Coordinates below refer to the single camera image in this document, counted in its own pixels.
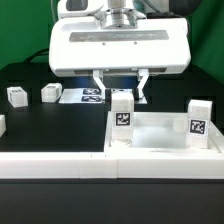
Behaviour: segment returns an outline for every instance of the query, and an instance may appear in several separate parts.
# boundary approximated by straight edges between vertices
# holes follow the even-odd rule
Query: black table
[[[95,87],[91,78],[58,78],[45,63],[10,64],[0,71],[0,114],[7,120],[0,151],[103,151],[110,105],[42,103],[40,90],[50,82]],[[136,81],[105,78],[105,85],[134,88]],[[10,86],[27,91],[28,107],[8,103]],[[186,112],[190,99],[212,100],[212,121],[224,132],[224,86],[198,67],[150,77],[144,92],[148,104],[136,105],[136,111]],[[3,224],[223,224],[223,211],[223,180],[0,180]]]

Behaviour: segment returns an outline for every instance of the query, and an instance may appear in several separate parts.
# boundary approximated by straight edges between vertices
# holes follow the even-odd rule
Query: white platform
[[[173,130],[176,117],[186,114],[135,113],[140,139],[132,149],[112,149],[107,130],[102,153],[0,153],[0,178],[224,179],[223,135],[211,123],[209,149],[186,148],[185,134]]]

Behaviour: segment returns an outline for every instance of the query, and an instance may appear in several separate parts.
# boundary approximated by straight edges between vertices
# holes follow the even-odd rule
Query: green background
[[[224,84],[224,0],[203,0],[188,19],[193,64]],[[47,48],[52,26],[50,0],[1,0],[0,68]]]

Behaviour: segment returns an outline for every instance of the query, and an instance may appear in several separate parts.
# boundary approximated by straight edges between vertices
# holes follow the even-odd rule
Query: black tabletop
[[[7,131],[0,150],[102,152],[110,104],[42,103],[41,89],[59,82],[63,88],[94,88],[91,77],[59,78],[47,63],[15,63],[0,71],[0,114],[6,116]],[[107,88],[136,88],[136,78],[105,77]],[[28,93],[28,107],[14,108],[6,88],[21,86]],[[224,131],[224,85],[196,66],[183,74],[149,78],[144,93],[148,104],[135,111],[187,112],[190,99],[213,101],[212,121]]]

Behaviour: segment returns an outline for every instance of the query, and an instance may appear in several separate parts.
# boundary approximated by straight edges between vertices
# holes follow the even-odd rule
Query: cube with marker
[[[191,100],[188,105],[188,131],[186,146],[208,148],[212,101]]]
[[[27,93],[20,86],[7,88],[7,95],[13,107],[28,106]]]
[[[41,98],[43,103],[55,103],[62,94],[62,85],[60,83],[49,83],[41,89]]]
[[[132,140],[134,97],[131,92],[114,90],[111,94],[112,140]]]

